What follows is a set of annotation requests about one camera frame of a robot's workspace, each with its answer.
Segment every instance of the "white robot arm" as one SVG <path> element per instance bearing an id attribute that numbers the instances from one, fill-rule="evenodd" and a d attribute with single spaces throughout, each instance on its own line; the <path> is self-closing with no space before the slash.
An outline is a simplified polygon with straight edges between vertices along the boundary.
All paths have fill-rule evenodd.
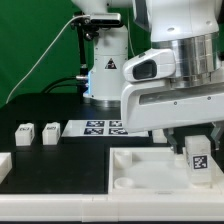
<path id="1" fill-rule="evenodd" d="M 131 7 L 132 0 L 72 0 L 96 23 L 109 21 L 109 7 Z M 128 60 L 128 31 L 120 28 L 99 29 L 94 38 L 94 66 L 88 75 L 88 91 L 84 102 L 102 107 L 119 107 L 124 77 L 122 67 Z"/>
<path id="2" fill-rule="evenodd" d="M 72 0 L 86 15 L 107 13 L 108 8 L 132 7 L 132 0 Z"/>
<path id="3" fill-rule="evenodd" d="M 152 49 L 124 65 L 129 132 L 224 120 L 220 0 L 146 0 Z"/>

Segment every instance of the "white block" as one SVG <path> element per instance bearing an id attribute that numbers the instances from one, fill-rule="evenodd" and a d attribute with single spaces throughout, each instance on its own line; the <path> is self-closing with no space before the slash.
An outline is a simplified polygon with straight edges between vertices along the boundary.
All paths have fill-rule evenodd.
<path id="1" fill-rule="evenodd" d="M 185 138 L 187 173 L 192 184 L 212 184 L 211 142 L 206 136 Z"/>
<path id="2" fill-rule="evenodd" d="M 34 124 L 21 124 L 15 133 L 16 146 L 31 145 L 35 136 Z"/>
<path id="3" fill-rule="evenodd" d="M 163 133 L 163 129 L 153 130 L 152 137 L 154 143 L 167 143 L 167 138 Z"/>
<path id="4" fill-rule="evenodd" d="M 12 169 L 11 153 L 0 153 L 0 184 Z"/>
<path id="5" fill-rule="evenodd" d="M 43 145 L 57 145 L 61 136 L 60 124 L 47 124 L 42 132 Z"/>

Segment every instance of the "black and white pattern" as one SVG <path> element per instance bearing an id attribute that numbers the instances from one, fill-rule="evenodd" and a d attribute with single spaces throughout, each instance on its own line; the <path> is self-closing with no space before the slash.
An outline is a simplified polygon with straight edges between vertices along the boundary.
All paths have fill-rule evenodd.
<path id="1" fill-rule="evenodd" d="M 105 121 L 87 121 L 86 127 L 104 127 Z"/>
<path id="2" fill-rule="evenodd" d="M 84 135 L 103 135 L 103 128 L 86 128 Z"/>
<path id="3" fill-rule="evenodd" d="M 109 135 L 128 135 L 123 128 L 110 128 Z"/>
<path id="4" fill-rule="evenodd" d="M 208 156 L 194 156 L 193 164 L 195 170 L 207 169 L 208 168 Z"/>
<path id="5" fill-rule="evenodd" d="M 122 122 L 121 121 L 110 121 L 109 123 L 110 127 L 122 127 Z"/>

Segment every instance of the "white plastic fixture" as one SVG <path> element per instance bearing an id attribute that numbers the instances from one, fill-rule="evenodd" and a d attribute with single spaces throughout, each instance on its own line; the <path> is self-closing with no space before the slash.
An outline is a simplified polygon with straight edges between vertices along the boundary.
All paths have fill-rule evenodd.
<path id="1" fill-rule="evenodd" d="M 0 184 L 12 169 L 11 153 L 0 153 Z"/>

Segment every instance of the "warning label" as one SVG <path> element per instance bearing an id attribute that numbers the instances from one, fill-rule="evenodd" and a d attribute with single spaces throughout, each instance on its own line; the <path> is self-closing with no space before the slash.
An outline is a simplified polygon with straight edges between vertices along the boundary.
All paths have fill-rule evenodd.
<path id="1" fill-rule="evenodd" d="M 117 69 L 113 59 L 111 58 L 110 61 L 107 63 L 107 66 L 105 69 Z"/>

